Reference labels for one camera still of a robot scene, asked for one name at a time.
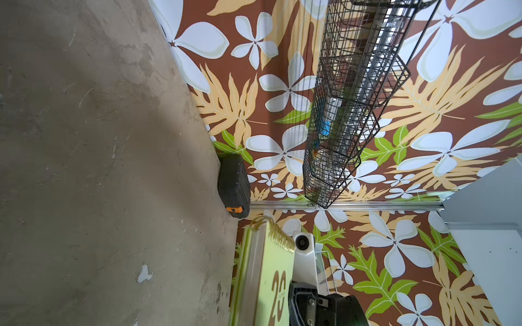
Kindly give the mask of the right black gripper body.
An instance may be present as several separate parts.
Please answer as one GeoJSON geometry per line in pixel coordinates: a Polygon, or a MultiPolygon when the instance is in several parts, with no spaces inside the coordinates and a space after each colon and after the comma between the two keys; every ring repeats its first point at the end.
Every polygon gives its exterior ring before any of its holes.
{"type": "Polygon", "coordinates": [[[292,282],[288,302],[290,326],[369,326],[355,296],[322,296],[313,285],[292,282]]]}

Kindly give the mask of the green 2026 desk calendar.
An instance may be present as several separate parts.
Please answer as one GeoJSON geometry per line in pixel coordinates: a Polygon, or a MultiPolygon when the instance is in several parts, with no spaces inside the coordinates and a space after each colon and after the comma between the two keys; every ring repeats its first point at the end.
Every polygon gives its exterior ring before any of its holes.
{"type": "Polygon", "coordinates": [[[289,325],[289,291],[296,245],[272,217],[245,228],[230,325],[289,325]]]}

